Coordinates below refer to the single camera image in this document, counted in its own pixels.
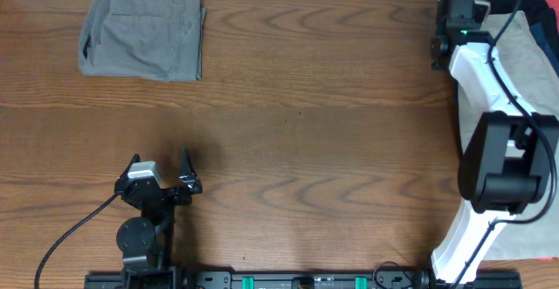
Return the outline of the black garment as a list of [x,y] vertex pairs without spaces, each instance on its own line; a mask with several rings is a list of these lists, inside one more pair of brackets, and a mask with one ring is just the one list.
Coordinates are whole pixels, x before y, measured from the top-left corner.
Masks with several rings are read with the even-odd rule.
[[[491,4],[491,14],[511,13],[517,0],[488,0]],[[558,57],[558,19],[555,12],[549,8],[545,0],[522,0],[519,10],[523,11],[528,25],[541,23],[549,44]]]

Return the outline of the red garment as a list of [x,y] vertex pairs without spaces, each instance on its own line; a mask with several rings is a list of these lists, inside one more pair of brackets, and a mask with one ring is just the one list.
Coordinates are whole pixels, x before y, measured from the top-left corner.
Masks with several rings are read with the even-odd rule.
[[559,19],[559,0],[545,0],[550,9],[556,14],[556,19]]

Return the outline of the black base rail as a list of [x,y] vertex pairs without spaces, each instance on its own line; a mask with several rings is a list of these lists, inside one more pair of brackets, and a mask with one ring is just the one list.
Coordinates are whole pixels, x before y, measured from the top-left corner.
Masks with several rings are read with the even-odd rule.
[[374,274],[289,274],[289,273],[230,273],[200,272],[186,276],[178,274],[149,275],[124,279],[120,274],[87,275],[86,289],[109,288],[182,288],[182,289],[411,289],[453,288],[428,272],[380,270]]

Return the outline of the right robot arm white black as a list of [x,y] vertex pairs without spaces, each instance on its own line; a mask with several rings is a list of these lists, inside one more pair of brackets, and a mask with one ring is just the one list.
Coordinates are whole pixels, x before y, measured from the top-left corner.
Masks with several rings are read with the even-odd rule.
[[519,288],[516,273],[477,275],[481,260],[508,224],[545,216],[557,192],[558,120],[523,99],[502,65],[498,36],[482,30],[490,3],[438,0],[432,66],[447,70],[480,117],[458,171],[462,196],[431,268],[417,288]]

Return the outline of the folded dark grey shorts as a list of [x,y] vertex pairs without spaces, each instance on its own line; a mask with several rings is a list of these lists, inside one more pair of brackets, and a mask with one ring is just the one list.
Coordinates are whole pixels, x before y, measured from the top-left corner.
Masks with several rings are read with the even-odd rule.
[[93,0],[78,44],[86,76],[191,82],[202,77],[202,0]]

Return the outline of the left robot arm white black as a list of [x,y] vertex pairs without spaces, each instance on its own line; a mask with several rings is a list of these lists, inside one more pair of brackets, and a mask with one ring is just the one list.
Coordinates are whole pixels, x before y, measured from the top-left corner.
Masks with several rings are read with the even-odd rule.
[[122,201],[141,214],[124,222],[116,243],[122,252],[122,282],[125,288],[184,288],[188,276],[171,262],[175,208],[192,203],[203,192],[189,152],[182,152],[179,186],[163,188],[156,163],[134,155],[114,184]]

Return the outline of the navy blue garment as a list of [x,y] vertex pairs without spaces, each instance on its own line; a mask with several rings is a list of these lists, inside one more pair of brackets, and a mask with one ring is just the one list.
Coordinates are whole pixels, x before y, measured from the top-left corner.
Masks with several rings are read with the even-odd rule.
[[537,24],[533,24],[530,26],[530,32],[535,40],[535,42],[538,44],[538,46],[540,47],[540,49],[545,53],[549,63],[552,65],[555,73],[558,73],[558,59],[556,57],[556,55],[554,54],[551,45],[548,42],[548,39],[546,38],[544,29],[543,29],[543,25],[541,23],[537,23]]

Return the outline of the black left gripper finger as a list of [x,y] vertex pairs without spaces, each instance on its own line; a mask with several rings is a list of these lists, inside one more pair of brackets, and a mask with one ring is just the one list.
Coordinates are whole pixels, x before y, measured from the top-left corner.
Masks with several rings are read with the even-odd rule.
[[187,148],[184,148],[182,151],[179,179],[182,181],[183,185],[187,188],[191,195],[203,193],[203,185],[196,171],[194,170]]
[[137,162],[141,161],[141,157],[138,154],[134,154],[130,163],[128,164],[128,166],[126,167],[126,171],[129,171],[130,168]]

